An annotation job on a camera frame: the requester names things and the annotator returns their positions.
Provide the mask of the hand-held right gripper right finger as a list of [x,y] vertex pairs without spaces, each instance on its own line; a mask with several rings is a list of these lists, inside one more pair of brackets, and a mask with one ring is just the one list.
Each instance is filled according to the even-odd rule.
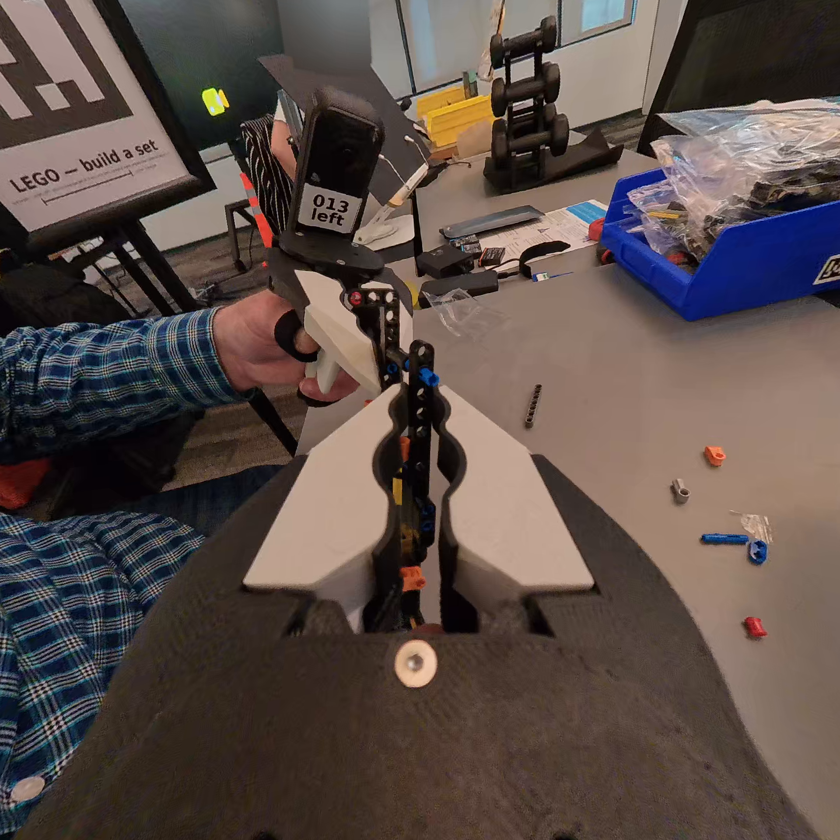
[[472,633],[482,615],[538,595],[591,594],[595,579],[525,445],[441,385],[434,402],[440,620]]

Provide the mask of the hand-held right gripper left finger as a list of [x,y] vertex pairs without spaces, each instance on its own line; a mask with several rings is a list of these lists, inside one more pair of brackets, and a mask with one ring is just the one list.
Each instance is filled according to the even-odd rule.
[[390,387],[311,448],[245,574],[247,590],[336,602],[362,631],[375,593],[374,550],[393,512],[374,458],[398,436],[405,391]]

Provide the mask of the black lego technic assembly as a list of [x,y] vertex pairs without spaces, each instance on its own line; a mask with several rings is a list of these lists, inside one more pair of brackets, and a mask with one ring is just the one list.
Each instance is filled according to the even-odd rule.
[[434,348],[400,341],[401,300],[391,288],[356,288],[343,303],[371,340],[386,427],[374,444],[365,475],[385,501],[384,534],[372,550],[373,594],[362,612],[367,633],[410,631],[424,624],[420,592],[437,509],[429,496],[433,407],[438,376]]

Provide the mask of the person's left forearm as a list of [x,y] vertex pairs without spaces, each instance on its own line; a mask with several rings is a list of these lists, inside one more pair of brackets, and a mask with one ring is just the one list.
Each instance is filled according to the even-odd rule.
[[256,385],[224,368],[220,312],[10,332],[1,344],[2,464],[250,395]]

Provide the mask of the clear bags of lego parts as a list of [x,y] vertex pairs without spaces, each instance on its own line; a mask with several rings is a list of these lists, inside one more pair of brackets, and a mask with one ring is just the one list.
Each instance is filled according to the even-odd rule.
[[662,176],[627,193],[632,234],[693,272],[724,230],[838,201],[838,98],[661,114]]

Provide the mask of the person's left hand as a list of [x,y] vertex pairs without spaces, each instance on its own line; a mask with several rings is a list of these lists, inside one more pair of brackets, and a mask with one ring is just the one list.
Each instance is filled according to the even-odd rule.
[[275,327],[287,312],[293,312],[291,304],[271,290],[216,311],[214,346],[234,391],[245,394],[268,386],[296,386],[307,398],[325,403],[356,392],[358,383],[345,371],[339,371],[329,392],[322,392],[315,378],[305,376],[305,364],[279,346]]

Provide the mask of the clear plastic bag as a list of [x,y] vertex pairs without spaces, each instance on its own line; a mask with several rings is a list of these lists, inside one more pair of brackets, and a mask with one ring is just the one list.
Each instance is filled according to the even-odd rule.
[[478,340],[490,330],[488,310],[465,289],[456,288],[443,295],[421,292],[420,302],[433,309],[441,323],[458,338]]

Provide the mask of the black flat device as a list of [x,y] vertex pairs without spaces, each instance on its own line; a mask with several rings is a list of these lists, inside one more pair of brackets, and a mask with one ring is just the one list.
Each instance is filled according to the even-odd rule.
[[430,297],[441,298],[456,289],[461,289],[473,298],[496,292],[499,289],[498,272],[485,269],[460,276],[426,280],[418,292],[419,305],[428,308],[431,306]]

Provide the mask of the small black box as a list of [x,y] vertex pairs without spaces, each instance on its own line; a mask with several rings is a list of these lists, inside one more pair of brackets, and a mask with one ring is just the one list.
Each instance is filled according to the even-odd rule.
[[461,248],[446,244],[416,256],[416,270],[420,277],[434,279],[460,277],[473,271],[475,260]]

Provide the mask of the white book stand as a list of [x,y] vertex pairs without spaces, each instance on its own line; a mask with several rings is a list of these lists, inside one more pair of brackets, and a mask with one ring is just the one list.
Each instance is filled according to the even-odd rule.
[[412,135],[406,134],[404,141],[416,147],[421,164],[415,172],[408,177],[399,174],[394,164],[382,153],[379,154],[379,161],[387,163],[394,171],[401,182],[401,187],[373,216],[372,220],[359,228],[355,233],[353,243],[364,246],[373,251],[381,251],[386,248],[405,245],[414,238],[414,222],[408,213],[396,216],[396,211],[408,203],[421,181],[429,173],[427,158],[421,145],[415,141]]

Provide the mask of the person's leg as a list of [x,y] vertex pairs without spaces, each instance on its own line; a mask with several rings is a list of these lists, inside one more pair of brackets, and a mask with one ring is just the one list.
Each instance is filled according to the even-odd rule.
[[171,518],[209,538],[282,470],[281,465],[256,466],[127,502],[114,510]]

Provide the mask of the yellow storage bin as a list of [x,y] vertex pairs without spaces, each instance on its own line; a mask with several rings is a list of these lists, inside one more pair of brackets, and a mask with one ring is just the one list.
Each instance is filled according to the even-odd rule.
[[422,122],[430,112],[446,108],[465,99],[466,95],[462,83],[419,95],[415,101],[416,120]]
[[460,134],[493,119],[490,96],[457,101],[429,111],[424,118],[428,138],[436,149],[457,144]]

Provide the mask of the dark blue flat pouch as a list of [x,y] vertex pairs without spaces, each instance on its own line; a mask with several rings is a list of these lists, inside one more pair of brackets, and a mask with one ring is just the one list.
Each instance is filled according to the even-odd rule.
[[544,212],[534,206],[521,205],[441,227],[439,233],[446,240],[451,241],[529,224],[543,217]]

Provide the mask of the printed paper sheet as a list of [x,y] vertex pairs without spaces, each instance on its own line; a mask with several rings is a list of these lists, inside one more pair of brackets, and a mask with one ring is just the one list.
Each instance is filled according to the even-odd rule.
[[550,242],[566,243],[569,250],[593,246],[590,227],[606,217],[607,205],[589,200],[542,215],[517,228],[514,233],[516,256],[525,249]]

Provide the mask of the black monitor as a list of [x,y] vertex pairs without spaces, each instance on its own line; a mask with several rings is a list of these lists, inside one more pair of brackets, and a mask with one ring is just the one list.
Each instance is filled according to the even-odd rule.
[[241,124],[273,114],[278,85],[261,59],[283,50],[275,1],[121,1],[197,149],[245,158]]

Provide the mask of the rack of black dumbbells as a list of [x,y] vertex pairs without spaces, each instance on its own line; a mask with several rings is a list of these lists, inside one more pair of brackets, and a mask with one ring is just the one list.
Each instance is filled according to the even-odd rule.
[[609,144],[599,130],[571,141],[569,119],[556,103],[560,68],[544,60],[557,48],[559,33],[552,15],[522,35],[505,37],[497,31],[490,39],[490,67],[504,70],[504,76],[491,83],[494,121],[484,176],[500,194],[615,165],[623,155],[623,146]]

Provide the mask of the clear plastic scrap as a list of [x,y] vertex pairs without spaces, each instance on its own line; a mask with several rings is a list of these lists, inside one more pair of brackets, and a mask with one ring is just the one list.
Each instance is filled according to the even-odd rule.
[[771,544],[774,541],[768,517],[763,514],[745,513],[732,509],[729,510],[729,513],[739,519],[744,531],[753,539],[763,541],[767,544]]

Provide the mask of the framed marker sign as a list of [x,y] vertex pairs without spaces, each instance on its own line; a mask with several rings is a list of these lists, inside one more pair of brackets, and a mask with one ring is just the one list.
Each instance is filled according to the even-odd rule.
[[118,2],[2,1],[2,230],[94,235],[214,188]]

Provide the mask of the person's plaid shirt torso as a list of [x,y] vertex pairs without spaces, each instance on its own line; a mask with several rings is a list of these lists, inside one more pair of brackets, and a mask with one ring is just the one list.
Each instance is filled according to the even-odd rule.
[[133,636],[204,540],[154,514],[2,515],[2,838],[65,770]]

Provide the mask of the orange red bag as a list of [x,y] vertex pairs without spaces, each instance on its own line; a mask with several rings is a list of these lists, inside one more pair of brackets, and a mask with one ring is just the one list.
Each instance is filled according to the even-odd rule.
[[49,484],[52,458],[1,465],[1,510],[17,511],[38,501]]

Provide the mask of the blue storage bin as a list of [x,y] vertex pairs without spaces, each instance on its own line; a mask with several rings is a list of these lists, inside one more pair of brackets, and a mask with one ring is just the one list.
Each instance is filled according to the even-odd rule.
[[627,195],[662,177],[654,169],[616,182],[602,243],[618,266],[684,320],[838,291],[839,202],[729,227],[690,274],[631,232]]

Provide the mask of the black office chair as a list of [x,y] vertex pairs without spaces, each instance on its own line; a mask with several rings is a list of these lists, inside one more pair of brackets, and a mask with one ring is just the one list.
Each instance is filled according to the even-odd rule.
[[838,94],[838,1],[690,1],[637,152],[671,133],[663,113]]

